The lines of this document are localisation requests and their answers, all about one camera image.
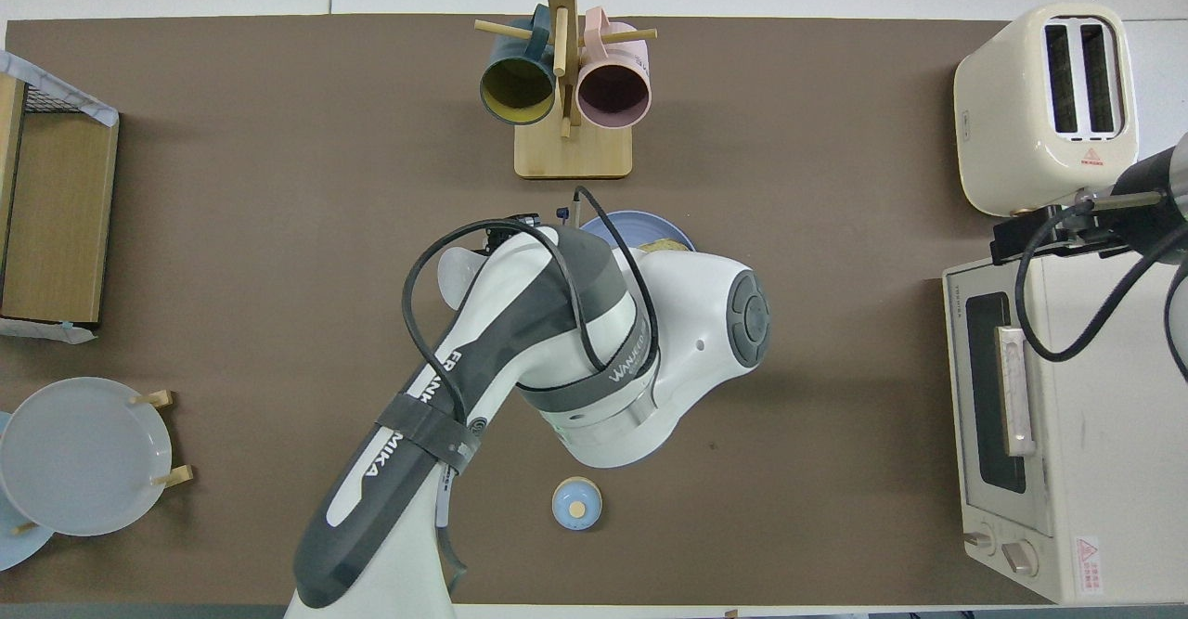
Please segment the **wooden mug tree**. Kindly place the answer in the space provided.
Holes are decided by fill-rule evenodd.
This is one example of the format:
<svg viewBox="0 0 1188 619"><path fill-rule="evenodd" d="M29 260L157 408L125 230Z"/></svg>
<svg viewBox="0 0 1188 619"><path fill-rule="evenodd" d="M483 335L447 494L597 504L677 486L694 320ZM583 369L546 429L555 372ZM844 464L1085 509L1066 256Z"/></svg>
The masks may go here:
<svg viewBox="0 0 1188 619"><path fill-rule="evenodd" d="M556 74L555 103L548 116L536 124L513 125L513 168L523 179L619 179L633 168L632 127L606 130L582 116L576 100L576 82L583 45L586 13L577 0L546 0L552 17L552 72ZM508 24L478 19L474 29L488 34L527 39L529 32ZM655 29L612 34L612 42L657 38Z"/></svg>

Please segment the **cream two-slot toaster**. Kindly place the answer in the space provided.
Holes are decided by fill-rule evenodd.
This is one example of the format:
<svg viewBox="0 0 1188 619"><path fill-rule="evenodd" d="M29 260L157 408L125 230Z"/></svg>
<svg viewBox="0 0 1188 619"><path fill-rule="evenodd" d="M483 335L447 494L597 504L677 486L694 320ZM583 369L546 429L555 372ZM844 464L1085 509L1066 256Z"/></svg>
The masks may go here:
<svg viewBox="0 0 1188 619"><path fill-rule="evenodd" d="M1116 183L1140 150L1123 19L1099 4L1028 10L953 81L963 196L1009 217Z"/></svg>

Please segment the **light blue plate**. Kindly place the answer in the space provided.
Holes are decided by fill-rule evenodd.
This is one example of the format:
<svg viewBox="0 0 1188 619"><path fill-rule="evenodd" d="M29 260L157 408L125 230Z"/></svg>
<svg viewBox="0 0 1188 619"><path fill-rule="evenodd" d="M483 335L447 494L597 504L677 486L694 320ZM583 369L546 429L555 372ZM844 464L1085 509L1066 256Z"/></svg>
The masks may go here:
<svg viewBox="0 0 1188 619"><path fill-rule="evenodd" d="M0 466L0 571L21 564L42 551L56 532L18 509Z"/></svg>

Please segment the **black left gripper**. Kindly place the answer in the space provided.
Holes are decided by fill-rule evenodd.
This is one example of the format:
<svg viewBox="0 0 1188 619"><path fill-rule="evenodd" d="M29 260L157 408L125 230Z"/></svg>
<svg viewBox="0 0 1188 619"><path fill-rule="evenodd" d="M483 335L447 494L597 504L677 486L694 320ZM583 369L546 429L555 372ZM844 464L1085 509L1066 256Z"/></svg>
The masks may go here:
<svg viewBox="0 0 1188 619"><path fill-rule="evenodd" d="M488 223L485 226L484 255L492 255L503 244L508 242L508 239L522 233L522 229L513 228L512 223L539 228L541 216L539 214L511 214L508 217L501 217L499 223Z"/></svg>

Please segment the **white paper scrap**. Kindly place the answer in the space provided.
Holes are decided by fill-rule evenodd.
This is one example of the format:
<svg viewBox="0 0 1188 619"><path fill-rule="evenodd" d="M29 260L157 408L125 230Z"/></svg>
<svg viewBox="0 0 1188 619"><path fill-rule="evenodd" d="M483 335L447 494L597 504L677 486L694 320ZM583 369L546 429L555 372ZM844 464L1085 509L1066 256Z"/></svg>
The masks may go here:
<svg viewBox="0 0 1188 619"><path fill-rule="evenodd" d="M97 339L95 331L71 322L45 323L4 317L0 317L0 336L46 340L67 345L80 345Z"/></svg>

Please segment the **pink mug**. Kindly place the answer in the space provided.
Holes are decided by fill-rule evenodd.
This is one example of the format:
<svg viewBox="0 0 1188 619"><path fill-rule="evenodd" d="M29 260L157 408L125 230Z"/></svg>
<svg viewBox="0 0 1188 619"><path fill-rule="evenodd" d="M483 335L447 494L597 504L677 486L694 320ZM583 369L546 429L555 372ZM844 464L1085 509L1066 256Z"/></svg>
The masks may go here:
<svg viewBox="0 0 1188 619"><path fill-rule="evenodd" d="M651 107L651 65L644 40L612 42L612 34L637 32L632 24L611 21L602 6L586 11L576 82L577 107L590 124L606 130L632 127Z"/></svg>

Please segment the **teal mug with yellow inside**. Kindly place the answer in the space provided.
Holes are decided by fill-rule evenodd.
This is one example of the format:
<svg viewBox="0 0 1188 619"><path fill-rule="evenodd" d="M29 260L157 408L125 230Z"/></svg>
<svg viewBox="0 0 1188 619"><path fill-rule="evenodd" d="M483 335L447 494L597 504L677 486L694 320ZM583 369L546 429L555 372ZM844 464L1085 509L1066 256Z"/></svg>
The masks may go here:
<svg viewBox="0 0 1188 619"><path fill-rule="evenodd" d="M555 103L555 48L550 7L539 4L530 18L514 19L510 26L529 32L527 39L494 36L479 91L484 107L497 119L513 125L536 124L548 116Z"/></svg>

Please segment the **seasoning bottle with navy cap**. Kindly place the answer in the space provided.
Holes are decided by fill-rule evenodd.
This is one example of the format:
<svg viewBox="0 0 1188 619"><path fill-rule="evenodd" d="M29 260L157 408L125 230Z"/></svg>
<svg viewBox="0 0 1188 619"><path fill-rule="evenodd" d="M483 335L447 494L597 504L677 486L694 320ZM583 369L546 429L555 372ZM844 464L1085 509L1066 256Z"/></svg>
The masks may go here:
<svg viewBox="0 0 1188 619"><path fill-rule="evenodd" d="M500 220L484 217L470 221L440 236L442 254L437 265L437 286L453 310L461 310L465 303L487 299L510 304L539 286L565 289L564 276L550 273L550 269L560 271L556 263L563 247L560 226L530 228L512 223L522 233L508 239L492 255L484 255L484 251L475 254L457 246L466 236L486 234L484 227Z"/></svg>

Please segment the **blue round plate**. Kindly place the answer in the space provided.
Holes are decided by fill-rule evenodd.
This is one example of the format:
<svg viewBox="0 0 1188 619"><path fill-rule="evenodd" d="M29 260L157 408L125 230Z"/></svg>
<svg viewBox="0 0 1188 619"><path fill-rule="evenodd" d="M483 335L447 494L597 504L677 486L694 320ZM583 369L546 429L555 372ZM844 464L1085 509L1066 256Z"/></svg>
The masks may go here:
<svg viewBox="0 0 1188 619"><path fill-rule="evenodd" d="M689 239L678 226L675 226L655 213L621 210L607 213L609 223L618 230L625 246L633 251L639 250L640 244L657 241L657 239L675 239L691 251L696 251L691 239Z"/></svg>

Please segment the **white toaster oven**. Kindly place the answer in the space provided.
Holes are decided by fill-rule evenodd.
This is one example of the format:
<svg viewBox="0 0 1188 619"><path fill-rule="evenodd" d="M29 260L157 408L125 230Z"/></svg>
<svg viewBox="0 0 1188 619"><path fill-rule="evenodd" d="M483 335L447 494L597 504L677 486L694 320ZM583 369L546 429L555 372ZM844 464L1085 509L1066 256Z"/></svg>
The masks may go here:
<svg viewBox="0 0 1188 619"><path fill-rule="evenodd" d="M1017 266L947 269L963 552L1059 605L1188 605L1188 381L1155 264L1053 364L1015 312Z"/></svg>

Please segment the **white grid-patterned cloth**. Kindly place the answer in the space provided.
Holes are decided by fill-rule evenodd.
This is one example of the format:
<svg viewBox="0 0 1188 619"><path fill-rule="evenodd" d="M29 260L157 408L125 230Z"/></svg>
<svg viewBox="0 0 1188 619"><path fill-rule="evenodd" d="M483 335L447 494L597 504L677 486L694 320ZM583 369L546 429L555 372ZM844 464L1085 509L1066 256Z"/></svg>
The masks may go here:
<svg viewBox="0 0 1188 619"><path fill-rule="evenodd" d="M24 83L18 91L23 114L86 114L106 127L119 124L119 110L14 53L0 51L0 72Z"/></svg>

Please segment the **brown table mat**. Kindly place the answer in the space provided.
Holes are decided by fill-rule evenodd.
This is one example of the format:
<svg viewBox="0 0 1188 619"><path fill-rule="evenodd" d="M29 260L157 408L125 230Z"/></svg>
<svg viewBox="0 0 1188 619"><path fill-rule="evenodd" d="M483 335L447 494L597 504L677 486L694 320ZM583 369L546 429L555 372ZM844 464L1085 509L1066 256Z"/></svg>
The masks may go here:
<svg viewBox="0 0 1188 619"><path fill-rule="evenodd" d="M759 369L665 446L593 470L607 514L552 522L581 465L510 394L451 500L459 601L1035 605L963 554L939 276L985 258L958 181L953 72L997 21L646 19L656 102L636 168L590 190L756 269ZM59 379L171 389L196 478L105 537L0 573L51 605L285 605L293 550L419 356L400 293L446 230L551 217L479 105L470 15L10 24L12 53L122 113L101 327L0 337L0 410Z"/></svg>

